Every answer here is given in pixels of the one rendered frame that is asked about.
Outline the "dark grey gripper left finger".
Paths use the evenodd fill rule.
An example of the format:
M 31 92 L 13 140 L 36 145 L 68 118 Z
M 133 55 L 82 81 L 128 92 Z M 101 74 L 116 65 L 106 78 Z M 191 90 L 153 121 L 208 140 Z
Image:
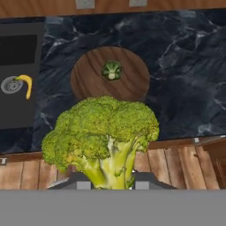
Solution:
M 57 180 L 49 186 L 49 189 L 65 190 L 92 190 L 94 188 L 91 181 L 83 173 L 71 173 L 65 179 Z

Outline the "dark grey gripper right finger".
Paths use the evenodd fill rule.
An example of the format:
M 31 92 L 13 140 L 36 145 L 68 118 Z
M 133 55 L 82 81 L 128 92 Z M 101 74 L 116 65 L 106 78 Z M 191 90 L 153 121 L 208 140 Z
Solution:
M 134 176 L 133 190 L 175 189 L 173 185 L 158 180 L 151 172 L 133 172 L 132 175 Z

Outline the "large green broccoli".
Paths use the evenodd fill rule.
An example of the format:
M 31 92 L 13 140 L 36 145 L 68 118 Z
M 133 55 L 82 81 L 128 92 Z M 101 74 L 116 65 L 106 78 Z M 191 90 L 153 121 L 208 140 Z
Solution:
M 59 115 L 42 140 L 42 156 L 59 170 L 75 167 L 96 189 L 124 190 L 134 184 L 136 154 L 145 153 L 159 133 L 145 103 L 90 97 Z

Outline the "wooden cabinet door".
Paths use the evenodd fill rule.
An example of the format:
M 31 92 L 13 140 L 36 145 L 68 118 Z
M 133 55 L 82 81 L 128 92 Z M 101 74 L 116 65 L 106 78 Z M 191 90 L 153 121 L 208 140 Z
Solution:
M 226 135 L 195 138 L 194 144 L 208 153 L 221 189 L 226 189 Z

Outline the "dark sink basin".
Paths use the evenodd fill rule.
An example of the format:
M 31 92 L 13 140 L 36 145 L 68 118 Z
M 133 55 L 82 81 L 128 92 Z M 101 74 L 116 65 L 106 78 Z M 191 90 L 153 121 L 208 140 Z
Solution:
M 0 24 L 0 129 L 33 126 L 43 32 L 43 22 Z M 29 100 L 21 74 L 33 79 Z

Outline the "round wooden bowl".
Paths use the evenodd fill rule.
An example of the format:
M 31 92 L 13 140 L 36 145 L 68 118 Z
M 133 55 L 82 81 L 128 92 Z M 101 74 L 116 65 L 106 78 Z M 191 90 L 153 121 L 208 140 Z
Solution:
M 102 67 L 108 61 L 121 64 L 120 79 L 107 80 L 102 76 Z M 142 102 L 149 83 L 145 62 L 130 50 L 119 47 L 107 46 L 88 51 L 77 61 L 71 73 L 72 91 L 79 100 L 109 95 L 118 100 Z

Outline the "yellow banana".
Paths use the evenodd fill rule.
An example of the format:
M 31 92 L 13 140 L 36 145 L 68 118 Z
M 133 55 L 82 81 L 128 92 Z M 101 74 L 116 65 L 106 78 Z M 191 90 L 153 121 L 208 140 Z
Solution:
M 33 79 L 26 74 L 21 74 L 18 77 L 16 77 L 15 80 L 21 80 L 26 82 L 27 84 L 26 99 L 29 100 L 32 93 Z

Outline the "small green broccoli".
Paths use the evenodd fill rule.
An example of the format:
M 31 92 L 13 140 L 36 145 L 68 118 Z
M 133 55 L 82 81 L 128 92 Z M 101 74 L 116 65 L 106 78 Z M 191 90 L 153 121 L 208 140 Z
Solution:
M 102 67 L 102 76 L 107 80 L 117 80 L 121 78 L 122 66 L 118 61 L 108 61 Z

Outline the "grey wall socket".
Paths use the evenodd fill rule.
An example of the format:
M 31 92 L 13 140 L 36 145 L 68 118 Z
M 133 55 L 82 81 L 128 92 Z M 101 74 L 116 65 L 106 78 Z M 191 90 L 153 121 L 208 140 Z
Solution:
M 93 9 L 94 8 L 94 0 L 75 0 L 76 8 L 83 9 Z
M 147 0 L 129 0 L 130 7 L 145 7 L 147 6 Z

